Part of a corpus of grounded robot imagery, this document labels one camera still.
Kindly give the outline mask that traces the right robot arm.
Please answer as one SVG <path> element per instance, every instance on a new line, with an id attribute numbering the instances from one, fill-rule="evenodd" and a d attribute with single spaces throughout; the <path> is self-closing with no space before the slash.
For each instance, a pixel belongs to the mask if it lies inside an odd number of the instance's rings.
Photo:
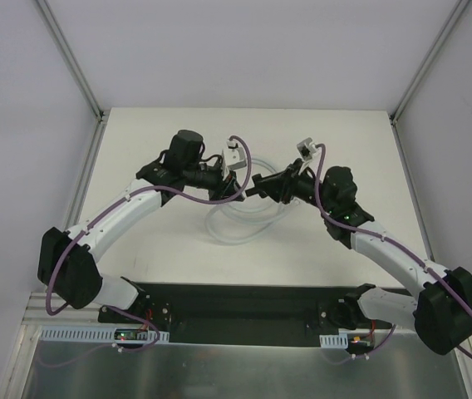
<path id="1" fill-rule="evenodd" d="M 336 328 L 363 328 L 371 320 L 415 332 L 432 351 L 445 355 L 472 336 L 472 274 L 430 263 L 389 236 L 357 202 L 357 186 L 346 166 L 329 168 L 322 181 L 295 160 L 284 171 L 253 175 L 247 196 L 279 204 L 301 200 L 321 207 L 327 232 L 346 248 L 370 259 L 402 284 L 399 294 L 365 283 L 327 310 Z"/>

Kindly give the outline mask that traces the black T-shaped hose fitting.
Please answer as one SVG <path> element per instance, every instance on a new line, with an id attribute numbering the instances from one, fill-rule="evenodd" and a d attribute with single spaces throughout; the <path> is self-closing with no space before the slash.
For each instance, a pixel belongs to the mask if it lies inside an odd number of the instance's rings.
<path id="1" fill-rule="evenodd" d="M 262 175 L 261 174 L 253 175 L 252 181 L 253 181 L 253 186 L 245 190 L 246 196 L 250 198 L 257 195 L 262 199 L 266 198 L 267 195 L 264 193 L 263 187 L 262 187 L 262 183 L 263 183 Z"/>

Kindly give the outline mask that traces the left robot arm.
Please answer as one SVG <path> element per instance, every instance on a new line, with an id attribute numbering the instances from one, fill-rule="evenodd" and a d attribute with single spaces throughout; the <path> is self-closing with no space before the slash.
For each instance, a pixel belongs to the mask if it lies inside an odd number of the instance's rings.
<path id="1" fill-rule="evenodd" d="M 250 170 L 252 156 L 248 145 L 236 135 L 223 150 L 213 155 L 211 165 L 204 158 L 201 134 L 180 130 L 170 146 L 144 165 L 135 178 L 99 214 L 68 229 L 49 229 L 42 237 L 38 279 L 47 286 L 46 310 L 57 294 L 65 305 L 82 309 L 91 303 L 116 308 L 127 323 L 145 316 L 145 295 L 128 278 L 102 274 L 98 263 L 106 251 L 149 214 L 179 196 L 197 204 L 222 205 L 244 199 L 251 175 L 243 183 L 237 170 Z"/>

